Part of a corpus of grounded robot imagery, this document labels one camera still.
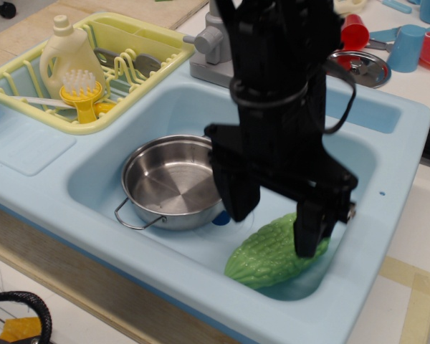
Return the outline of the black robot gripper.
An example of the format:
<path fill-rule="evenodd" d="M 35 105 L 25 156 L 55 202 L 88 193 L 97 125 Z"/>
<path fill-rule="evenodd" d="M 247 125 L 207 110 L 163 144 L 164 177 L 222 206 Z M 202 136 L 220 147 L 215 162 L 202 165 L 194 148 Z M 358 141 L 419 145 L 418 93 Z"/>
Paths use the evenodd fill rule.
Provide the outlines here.
<path fill-rule="evenodd" d="M 229 90 L 238 125 L 212 124 L 211 165 L 224 207 L 243 221 L 260 188 L 297 203 L 331 208 L 338 221 L 353 214 L 357 178 L 323 148 L 326 77 L 353 78 L 328 57 L 341 45 L 342 18 L 331 1 L 218 1 L 228 31 L 234 76 Z"/>

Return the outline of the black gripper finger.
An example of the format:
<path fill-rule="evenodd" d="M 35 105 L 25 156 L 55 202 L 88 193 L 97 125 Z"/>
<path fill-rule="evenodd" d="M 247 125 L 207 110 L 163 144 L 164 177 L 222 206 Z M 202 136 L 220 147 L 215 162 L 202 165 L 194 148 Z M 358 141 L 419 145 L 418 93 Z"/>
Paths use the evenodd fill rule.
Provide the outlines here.
<path fill-rule="evenodd" d="M 325 204 L 306 199 L 297 203 L 294 223 L 295 251 L 299 257 L 314 257 L 323 239 L 329 238 L 338 218 Z"/>

